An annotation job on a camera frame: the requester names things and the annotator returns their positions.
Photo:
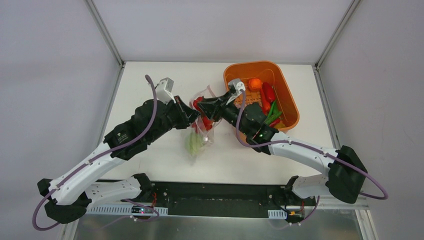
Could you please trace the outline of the clear pink zip top bag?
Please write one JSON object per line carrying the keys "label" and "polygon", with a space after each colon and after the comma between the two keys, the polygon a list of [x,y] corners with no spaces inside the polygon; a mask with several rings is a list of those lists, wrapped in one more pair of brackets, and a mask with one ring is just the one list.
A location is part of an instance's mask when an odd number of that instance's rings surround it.
{"label": "clear pink zip top bag", "polygon": [[[198,102],[206,98],[216,97],[211,87],[208,85],[204,90],[197,92],[189,101],[189,106],[199,110]],[[220,122],[210,120],[202,113],[195,121],[183,132],[183,147],[187,155],[187,161],[193,165],[203,153],[211,147],[214,140],[214,128]]]}

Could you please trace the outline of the red toy lychee bunch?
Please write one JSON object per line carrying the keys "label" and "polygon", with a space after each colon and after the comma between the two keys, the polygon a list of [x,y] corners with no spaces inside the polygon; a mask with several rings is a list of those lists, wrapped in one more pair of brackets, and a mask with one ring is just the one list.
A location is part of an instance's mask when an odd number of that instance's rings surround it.
{"label": "red toy lychee bunch", "polygon": [[198,103],[201,102],[204,99],[203,96],[199,96],[197,97],[194,101],[193,101],[193,107],[199,111],[201,113],[200,118],[197,120],[195,126],[198,127],[197,130],[195,130],[196,133],[199,133],[200,131],[202,132],[208,132],[213,128],[214,125],[214,121],[208,119],[200,110],[198,107]]}

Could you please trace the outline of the green toy cabbage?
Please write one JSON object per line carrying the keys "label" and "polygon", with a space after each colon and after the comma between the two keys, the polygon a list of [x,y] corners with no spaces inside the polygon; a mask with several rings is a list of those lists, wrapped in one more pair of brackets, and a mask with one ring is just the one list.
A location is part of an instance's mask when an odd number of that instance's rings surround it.
{"label": "green toy cabbage", "polygon": [[196,157],[203,150],[204,146],[205,140],[203,135],[196,132],[191,132],[187,136],[185,148],[190,156]]}

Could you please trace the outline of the orange toy tangerine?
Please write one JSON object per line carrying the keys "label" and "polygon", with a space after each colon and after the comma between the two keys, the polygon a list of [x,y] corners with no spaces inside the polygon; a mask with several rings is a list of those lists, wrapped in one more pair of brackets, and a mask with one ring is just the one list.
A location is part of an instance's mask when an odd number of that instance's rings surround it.
{"label": "orange toy tangerine", "polygon": [[251,92],[259,92],[262,89],[263,82],[259,78],[251,78],[247,82],[247,87]]}

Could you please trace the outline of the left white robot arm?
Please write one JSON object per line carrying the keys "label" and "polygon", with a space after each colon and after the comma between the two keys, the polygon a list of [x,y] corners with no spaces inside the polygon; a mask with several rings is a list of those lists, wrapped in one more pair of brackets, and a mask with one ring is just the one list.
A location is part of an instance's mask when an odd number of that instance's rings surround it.
{"label": "left white robot arm", "polygon": [[88,210],[112,201],[147,202],[153,186],[144,173],[128,179],[96,185],[108,171],[127,162],[172,129],[186,129],[200,113],[175,96],[168,103],[149,99],[131,118],[105,135],[103,142],[77,166],[56,178],[37,183],[46,215],[60,224],[81,218]]}

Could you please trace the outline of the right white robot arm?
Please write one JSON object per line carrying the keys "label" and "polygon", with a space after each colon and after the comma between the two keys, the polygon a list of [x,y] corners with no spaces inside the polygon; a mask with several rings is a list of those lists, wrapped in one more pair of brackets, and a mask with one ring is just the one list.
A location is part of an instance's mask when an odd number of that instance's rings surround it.
{"label": "right white robot arm", "polygon": [[290,178],[283,192],[288,204],[328,195],[347,204],[357,201],[367,169],[353,148],[320,147],[292,138],[266,123],[267,116],[257,102],[237,107],[231,91],[220,97],[202,99],[195,107],[210,120],[227,121],[239,135],[245,136],[243,144],[256,152],[288,158],[319,172]]}

